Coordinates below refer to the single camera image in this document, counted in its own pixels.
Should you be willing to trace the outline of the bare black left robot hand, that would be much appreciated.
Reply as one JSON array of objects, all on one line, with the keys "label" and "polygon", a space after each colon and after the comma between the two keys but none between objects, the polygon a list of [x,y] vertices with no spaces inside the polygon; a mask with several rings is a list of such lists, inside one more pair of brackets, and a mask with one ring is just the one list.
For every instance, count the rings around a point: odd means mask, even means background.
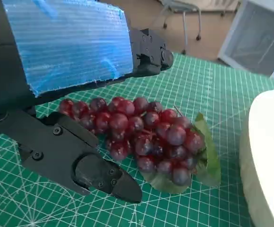
[{"label": "bare black left robot hand", "polygon": [[94,187],[140,203],[138,183],[97,152],[98,139],[62,113],[35,107],[69,93],[159,74],[165,41],[134,29],[123,10],[92,0],[0,0],[0,134],[22,166],[81,195]]}]

